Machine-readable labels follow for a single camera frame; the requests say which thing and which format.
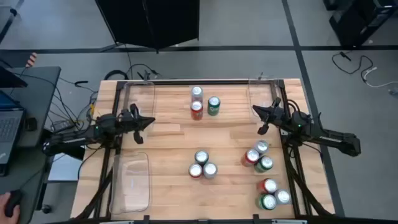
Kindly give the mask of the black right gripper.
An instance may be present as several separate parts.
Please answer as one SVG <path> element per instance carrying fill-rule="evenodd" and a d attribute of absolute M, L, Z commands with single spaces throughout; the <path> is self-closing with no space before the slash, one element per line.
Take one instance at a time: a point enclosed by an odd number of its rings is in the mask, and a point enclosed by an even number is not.
<path fill-rule="evenodd" d="M 283 109 L 274 108 L 273 110 L 269 110 L 261 106 L 253 106 L 252 108 L 261 121 L 265 120 L 265 123 L 282 124 L 285 121 L 285 112 Z"/>

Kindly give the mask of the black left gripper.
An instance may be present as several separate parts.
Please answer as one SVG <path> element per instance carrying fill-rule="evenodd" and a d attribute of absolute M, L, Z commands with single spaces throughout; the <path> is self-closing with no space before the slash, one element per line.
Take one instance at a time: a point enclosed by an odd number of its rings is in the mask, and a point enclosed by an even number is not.
<path fill-rule="evenodd" d="M 119 115 L 119 122 L 121 126 L 125 128 L 137 128 L 138 126 L 149 126 L 155 121 L 154 117 L 142 116 L 138 115 L 138 119 L 140 120 L 138 123 L 136 119 L 133 117 L 131 112 L 123 111 Z"/>

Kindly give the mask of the silver pink soda can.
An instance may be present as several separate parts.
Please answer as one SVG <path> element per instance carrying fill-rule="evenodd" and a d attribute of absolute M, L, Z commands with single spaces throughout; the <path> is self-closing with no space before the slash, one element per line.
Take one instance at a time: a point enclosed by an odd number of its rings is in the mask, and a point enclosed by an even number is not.
<path fill-rule="evenodd" d="M 203 175 L 205 176 L 206 179 L 214 179 L 217 175 L 217 172 L 218 172 L 218 168 L 212 162 L 207 162 L 203 166 Z"/>
<path fill-rule="evenodd" d="M 291 196 L 288 190 L 279 189 L 274 193 L 274 197 L 278 205 L 287 205 L 291 201 Z"/>
<path fill-rule="evenodd" d="M 254 145 L 254 150 L 260 155 L 265 154 L 269 150 L 269 144 L 265 140 L 258 140 Z"/>
<path fill-rule="evenodd" d="M 192 102 L 199 101 L 203 102 L 203 89 L 200 86 L 194 86 L 191 90 Z"/>

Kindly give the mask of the green soda can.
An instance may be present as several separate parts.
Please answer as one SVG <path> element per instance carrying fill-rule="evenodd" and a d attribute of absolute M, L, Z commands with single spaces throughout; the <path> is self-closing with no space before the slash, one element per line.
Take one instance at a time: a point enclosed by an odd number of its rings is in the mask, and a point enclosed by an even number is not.
<path fill-rule="evenodd" d="M 258 173 L 267 172 L 274 166 L 273 160 L 268 156 L 261 156 L 254 165 L 254 170 Z"/>
<path fill-rule="evenodd" d="M 256 206 L 263 210 L 273 210 L 277 206 L 277 201 L 273 195 L 263 194 L 256 199 Z"/>
<path fill-rule="evenodd" d="M 197 164 L 203 166 L 208 162 L 208 160 L 209 160 L 209 155 L 206 151 L 201 150 L 195 153 L 195 161 Z"/>
<path fill-rule="evenodd" d="M 211 116 L 216 116 L 220 110 L 221 101 L 217 96 L 212 96 L 208 99 L 207 112 Z"/>

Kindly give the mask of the black power adapter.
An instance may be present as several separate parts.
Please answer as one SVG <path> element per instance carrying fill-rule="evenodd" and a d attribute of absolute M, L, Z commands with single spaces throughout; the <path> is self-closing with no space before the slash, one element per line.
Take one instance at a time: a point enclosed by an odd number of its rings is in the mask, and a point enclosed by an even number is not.
<path fill-rule="evenodd" d="M 75 123 L 70 120 L 56 121 L 51 125 L 54 133 L 62 132 L 75 127 Z"/>

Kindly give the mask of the white board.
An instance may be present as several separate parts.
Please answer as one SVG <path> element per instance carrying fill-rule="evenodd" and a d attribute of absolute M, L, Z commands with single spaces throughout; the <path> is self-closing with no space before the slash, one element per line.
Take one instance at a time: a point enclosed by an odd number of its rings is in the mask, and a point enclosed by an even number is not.
<path fill-rule="evenodd" d="M 49 172 L 49 181 L 76 181 L 82 160 L 66 154 L 57 154 L 53 158 Z"/>

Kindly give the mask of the black folding partition screen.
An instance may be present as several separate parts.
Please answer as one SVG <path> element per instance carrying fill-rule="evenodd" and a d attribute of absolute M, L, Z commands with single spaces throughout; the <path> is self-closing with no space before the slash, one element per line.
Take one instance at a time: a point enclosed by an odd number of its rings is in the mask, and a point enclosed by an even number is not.
<path fill-rule="evenodd" d="M 95 0 L 114 44 L 156 51 L 200 35 L 200 0 Z"/>

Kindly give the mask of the grey desk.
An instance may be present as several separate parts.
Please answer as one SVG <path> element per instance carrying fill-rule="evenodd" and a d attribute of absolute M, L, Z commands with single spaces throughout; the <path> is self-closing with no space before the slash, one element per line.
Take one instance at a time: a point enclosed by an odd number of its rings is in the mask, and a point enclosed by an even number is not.
<path fill-rule="evenodd" d="M 22 74 L 27 83 L 25 88 L 5 91 L 21 104 L 28 118 L 37 121 L 36 130 L 20 131 L 16 148 L 11 152 L 7 175 L 0 177 L 0 194 L 12 190 L 22 192 L 18 224 L 29 224 L 40 201 L 45 166 L 49 160 L 42 152 L 43 142 L 50 134 L 44 126 L 60 71 L 60 67 L 29 68 Z"/>

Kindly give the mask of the orange black striped object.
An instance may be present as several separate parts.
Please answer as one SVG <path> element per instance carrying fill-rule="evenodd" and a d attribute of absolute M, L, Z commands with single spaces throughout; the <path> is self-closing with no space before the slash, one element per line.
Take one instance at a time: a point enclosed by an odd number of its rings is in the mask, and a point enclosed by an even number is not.
<path fill-rule="evenodd" d="M 36 60 L 37 60 L 37 54 L 35 52 L 32 52 L 27 60 L 25 67 L 26 68 L 33 67 Z"/>

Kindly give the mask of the black computer tower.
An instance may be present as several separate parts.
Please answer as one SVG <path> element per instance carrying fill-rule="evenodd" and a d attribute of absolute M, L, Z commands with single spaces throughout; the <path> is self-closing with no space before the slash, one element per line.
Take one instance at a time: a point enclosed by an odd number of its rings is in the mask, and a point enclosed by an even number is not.
<path fill-rule="evenodd" d="M 323 0 L 340 45 L 358 47 L 398 12 L 398 0 Z"/>

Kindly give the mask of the dark grey laptop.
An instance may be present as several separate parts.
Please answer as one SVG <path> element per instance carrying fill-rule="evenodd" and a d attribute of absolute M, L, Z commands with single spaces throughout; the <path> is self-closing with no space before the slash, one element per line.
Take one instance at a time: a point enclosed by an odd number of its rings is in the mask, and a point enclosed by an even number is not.
<path fill-rule="evenodd" d="M 24 116 L 25 109 L 0 90 L 0 177 L 7 176 Z"/>

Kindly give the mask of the black monitor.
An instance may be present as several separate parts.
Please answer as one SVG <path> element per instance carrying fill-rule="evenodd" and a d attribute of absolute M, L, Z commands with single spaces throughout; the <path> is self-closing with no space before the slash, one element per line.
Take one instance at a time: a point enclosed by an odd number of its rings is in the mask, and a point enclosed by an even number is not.
<path fill-rule="evenodd" d="M 24 88 L 28 84 L 9 70 L 0 66 L 0 88 Z"/>

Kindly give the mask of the black computer mouse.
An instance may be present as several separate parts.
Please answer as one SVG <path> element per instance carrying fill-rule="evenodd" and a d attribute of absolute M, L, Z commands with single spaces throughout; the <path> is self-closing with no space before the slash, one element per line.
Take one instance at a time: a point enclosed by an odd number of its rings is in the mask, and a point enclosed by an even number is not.
<path fill-rule="evenodd" d="M 6 203 L 5 207 L 5 215 L 8 218 L 11 218 L 13 216 L 13 210 L 16 205 L 19 205 L 22 200 L 22 191 L 21 190 L 12 190 L 10 191 L 10 197 L 9 200 Z"/>

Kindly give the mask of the person's hand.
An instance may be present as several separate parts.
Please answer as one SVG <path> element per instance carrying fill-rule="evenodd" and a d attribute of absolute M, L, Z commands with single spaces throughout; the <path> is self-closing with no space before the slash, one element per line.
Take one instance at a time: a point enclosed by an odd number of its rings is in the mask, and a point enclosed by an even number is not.
<path fill-rule="evenodd" d="M 6 206 L 8 205 L 10 197 L 10 192 L 0 195 L 0 224 L 18 224 L 20 205 L 16 205 L 13 208 L 13 215 L 11 217 L 6 216 Z"/>

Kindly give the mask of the black stand leg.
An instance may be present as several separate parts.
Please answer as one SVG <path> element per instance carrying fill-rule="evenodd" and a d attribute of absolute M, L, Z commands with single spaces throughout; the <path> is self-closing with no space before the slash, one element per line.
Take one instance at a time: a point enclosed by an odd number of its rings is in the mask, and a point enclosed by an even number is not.
<path fill-rule="evenodd" d="M 0 44 L 15 19 L 21 18 L 20 8 L 25 0 L 0 0 Z"/>

